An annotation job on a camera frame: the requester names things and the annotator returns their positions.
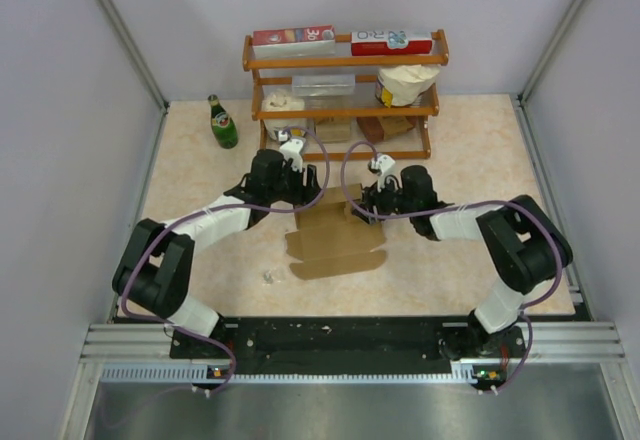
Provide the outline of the brown cardboard box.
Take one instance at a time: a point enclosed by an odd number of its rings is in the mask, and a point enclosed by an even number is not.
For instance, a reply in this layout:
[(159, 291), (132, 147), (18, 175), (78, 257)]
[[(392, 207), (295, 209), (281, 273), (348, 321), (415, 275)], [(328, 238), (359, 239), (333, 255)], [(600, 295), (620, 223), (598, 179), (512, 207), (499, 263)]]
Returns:
[(309, 281), (380, 268), (387, 260), (382, 226), (368, 224), (351, 211), (361, 186), (332, 187), (309, 209), (295, 214), (296, 230), (285, 235), (292, 274)]

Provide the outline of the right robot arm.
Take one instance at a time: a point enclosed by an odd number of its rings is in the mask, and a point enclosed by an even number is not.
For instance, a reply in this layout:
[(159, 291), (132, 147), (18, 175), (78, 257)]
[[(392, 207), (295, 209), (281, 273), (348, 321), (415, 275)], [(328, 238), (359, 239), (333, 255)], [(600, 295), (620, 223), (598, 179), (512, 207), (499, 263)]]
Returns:
[(388, 155), (378, 154), (369, 161), (368, 169), (377, 180), (362, 188), (353, 214), (368, 224), (406, 218), (418, 235), (431, 241), (484, 243), (498, 278), (469, 314), (466, 327), (442, 334), (439, 344), (452, 360), (492, 354), (522, 308), (551, 296), (573, 261), (569, 242), (529, 195), (455, 206), (439, 199), (424, 166), (405, 167), (398, 175), (394, 166)]

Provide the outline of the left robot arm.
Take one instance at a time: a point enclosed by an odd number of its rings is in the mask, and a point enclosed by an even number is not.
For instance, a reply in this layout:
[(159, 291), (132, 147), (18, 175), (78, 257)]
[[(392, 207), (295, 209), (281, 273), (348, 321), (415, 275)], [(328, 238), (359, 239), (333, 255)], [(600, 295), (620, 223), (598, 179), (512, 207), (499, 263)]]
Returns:
[(297, 153), (258, 151), (241, 181), (209, 205), (180, 219), (143, 219), (135, 226), (112, 279), (121, 298), (192, 332), (205, 356), (226, 347), (221, 316), (189, 294), (193, 259), (226, 237), (248, 230), (285, 202), (299, 211), (319, 199), (317, 168)]

